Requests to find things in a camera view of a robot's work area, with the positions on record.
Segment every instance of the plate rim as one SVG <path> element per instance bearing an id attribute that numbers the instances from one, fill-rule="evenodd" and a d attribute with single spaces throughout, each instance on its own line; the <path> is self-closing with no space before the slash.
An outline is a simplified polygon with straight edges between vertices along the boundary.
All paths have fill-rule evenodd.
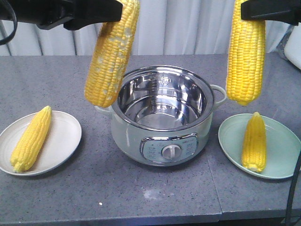
<path id="1" fill-rule="evenodd" d="M 38 112 L 35 112 L 35 113 L 31 113 L 31 114 L 28 114 L 26 116 L 23 116 L 22 118 L 19 118 L 17 119 L 16 121 L 12 122 L 11 124 L 9 124 L 1 133 L 0 133 L 0 137 L 10 128 L 12 127 L 13 125 L 17 124 L 19 121 L 21 120 L 24 120 L 24 118 L 28 118 L 32 115 L 35 115 L 37 114 Z M 81 140 L 81 137 L 82 137 L 82 127 L 81 127 L 81 124 L 80 122 L 71 114 L 67 113 L 67 112 L 62 112 L 62 111 L 57 111 L 57 110 L 52 110 L 52 113 L 61 113 L 61 114 L 64 114 L 64 115 L 67 115 L 68 117 L 72 118 L 75 122 L 75 125 L 78 127 L 78 133 L 79 133 L 79 138 L 78 138 L 78 142 L 76 144 L 76 147 L 74 148 L 74 150 L 72 150 L 70 152 L 70 154 L 63 160 L 61 161 L 59 164 L 56 164 L 55 166 L 52 166 L 52 167 L 49 167 L 45 170 L 41 170 L 41 171 L 37 171 L 37 172 L 33 172 L 33 173 L 26 173 L 26 172 L 23 172 L 23 173 L 16 173 L 16 172 L 11 172 L 11 171 L 8 171 L 4 168 L 2 168 L 2 166 L 0 165 L 0 170 L 2 170 L 3 172 L 5 173 L 8 173 L 10 175 L 14 175 L 14 176 L 23 176 L 23 177 L 30 177 L 30 176 L 36 176 L 36 175 L 41 175 L 41 174 L 44 174 L 44 173 L 47 173 L 51 170 L 54 170 L 55 168 L 59 167 L 60 165 L 62 165 L 65 161 L 67 161 L 72 155 L 73 153 L 75 152 L 75 150 L 77 149 L 79 143 L 80 143 L 80 140 Z"/>
<path id="2" fill-rule="evenodd" d="M 224 154 L 227 156 L 227 158 L 236 166 L 238 167 L 240 170 L 248 173 L 248 174 L 251 174 L 253 176 L 256 176 L 256 177 L 260 177 L 260 178 L 264 178 L 264 179 L 285 179 L 285 178 L 290 178 L 291 176 L 293 176 L 293 173 L 288 175 L 288 176 L 283 176 L 283 177 L 271 177 L 271 176 L 265 176 L 263 174 L 260 174 L 260 173 L 256 173 L 256 172 L 253 172 L 245 167 L 243 167 L 241 164 L 239 164 L 238 162 L 236 162 L 228 153 L 227 151 L 225 150 L 224 146 L 222 145 L 222 142 L 221 142 L 221 129 L 222 129 L 222 126 L 226 123 L 226 121 L 230 120 L 231 118 L 235 118 L 235 117 L 239 117 L 239 116 L 245 116 L 245 115 L 253 115 L 252 113 L 240 113 L 240 114 L 235 114 L 235 115 L 232 115 L 228 118 L 226 118 L 219 126 L 219 129 L 218 129 L 218 140 L 219 140 L 219 144 L 220 144 L 220 147 L 222 149 L 222 151 L 224 152 Z M 264 119 L 267 119 L 267 120 L 271 120 L 271 121 L 274 121 L 275 123 L 278 123 L 281 127 L 283 127 L 284 129 L 288 130 L 296 139 L 297 141 L 300 143 L 301 145 L 301 141 L 300 139 L 297 137 L 297 135 L 292 132 L 287 126 L 285 126 L 284 124 L 278 122 L 277 120 L 275 119 L 272 119 L 272 118 L 269 118 L 267 116 L 264 116 L 264 115 L 261 115 L 262 118 Z"/>

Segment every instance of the corn cob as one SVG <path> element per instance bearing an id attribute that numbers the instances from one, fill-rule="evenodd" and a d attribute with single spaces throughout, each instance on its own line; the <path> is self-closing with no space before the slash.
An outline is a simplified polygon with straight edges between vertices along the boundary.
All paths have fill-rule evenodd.
<path id="1" fill-rule="evenodd" d="M 117 99 L 139 15 L 139 0 L 119 1 L 123 4 L 121 20 L 103 24 L 85 85 L 85 98 L 100 107 Z"/>
<path id="2" fill-rule="evenodd" d="M 260 114 L 255 112 L 246 126 L 241 162 L 243 167 L 261 172 L 266 166 L 266 159 L 265 125 Z"/>
<path id="3" fill-rule="evenodd" d="M 23 172 L 33 166 L 48 133 L 50 122 L 50 106 L 44 107 L 33 117 L 10 157 L 15 172 Z"/>
<path id="4" fill-rule="evenodd" d="M 244 1 L 235 1 L 226 81 L 228 98 L 243 106 L 261 93 L 265 58 L 265 21 L 242 20 Z"/>

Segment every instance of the speckled gray surface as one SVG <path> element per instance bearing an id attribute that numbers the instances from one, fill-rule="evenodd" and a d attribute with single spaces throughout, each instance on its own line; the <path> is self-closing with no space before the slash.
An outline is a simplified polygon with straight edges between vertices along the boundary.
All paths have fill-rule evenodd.
<path id="1" fill-rule="evenodd" d="M 227 101 L 214 112 L 211 137 L 200 155 L 183 165 L 155 168 L 126 157 L 111 137 L 109 119 L 84 99 L 90 60 L 0 58 L 0 131 L 45 105 L 72 114 L 82 126 L 77 150 L 58 168 L 34 177 L 0 172 L 0 225 L 156 225 L 284 216 L 290 181 L 260 179 L 239 170 L 223 154 L 217 130 L 227 117 L 256 110 L 301 137 L 298 69 L 268 54 L 261 97 L 248 107 Z M 155 64 L 184 67 L 225 86 L 226 55 L 132 56 L 127 70 Z M 300 185 L 298 181 L 295 215 L 301 215 Z"/>

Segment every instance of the pot body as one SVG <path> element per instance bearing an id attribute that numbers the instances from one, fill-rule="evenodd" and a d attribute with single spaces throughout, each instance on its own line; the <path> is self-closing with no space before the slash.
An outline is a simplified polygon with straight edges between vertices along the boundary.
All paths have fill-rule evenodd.
<path id="1" fill-rule="evenodd" d="M 173 166 L 195 157 L 208 142 L 212 114 L 200 124 L 179 131 L 149 131 L 112 115 L 111 133 L 130 158 L 152 166 Z"/>
<path id="2" fill-rule="evenodd" d="M 223 94 L 216 101 L 214 90 Z M 111 133 L 130 158 L 172 166 L 196 156 L 208 142 L 213 111 L 226 91 L 185 69 L 154 65 L 129 72 L 108 109 Z"/>

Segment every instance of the control panel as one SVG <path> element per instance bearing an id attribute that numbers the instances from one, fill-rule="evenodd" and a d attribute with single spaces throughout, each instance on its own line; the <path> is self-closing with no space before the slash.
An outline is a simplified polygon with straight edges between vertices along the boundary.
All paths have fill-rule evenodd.
<path id="1" fill-rule="evenodd" d="M 145 137 L 141 141 L 142 156 L 150 161 L 165 163 L 184 160 L 198 147 L 196 133 L 176 137 Z"/>

